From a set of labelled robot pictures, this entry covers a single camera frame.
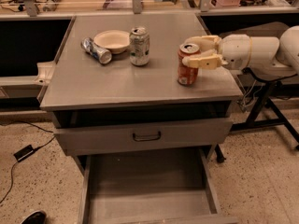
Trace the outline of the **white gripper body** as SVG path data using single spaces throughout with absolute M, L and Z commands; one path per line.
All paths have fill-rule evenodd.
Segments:
M 251 39 L 248 35 L 228 35 L 219 44 L 223 66 L 230 70 L 242 70 L 249 62 Z

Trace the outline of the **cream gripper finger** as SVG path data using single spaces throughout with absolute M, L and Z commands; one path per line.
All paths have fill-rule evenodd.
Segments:
M 201 55 L 186 56 L 182 59 L 182 63 L 190 68 L 214 70 L 222 66 L 222 56 L 218 54 L 212 54 L 206 57 Z
M 186 44 L 197 45 L 202 52 L 210 49 L 218 49 L 220 42 L 221 38 L 217 35 L 193 36 L 185 40 Z

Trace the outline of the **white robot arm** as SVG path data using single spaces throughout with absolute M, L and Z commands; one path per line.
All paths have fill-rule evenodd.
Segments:
M 284 31 L 280 38 L 274 36 L 217 35 L 193 36 L 185 40 L 188 45 L 197 45 L 199 54 L 182 59 L 190 68 L 216 69 L 225 66 L 230 70 L 256 68 L 261 71 L 277 69 L 282 73 L 285 67 L 298 72 L 299 27 Z

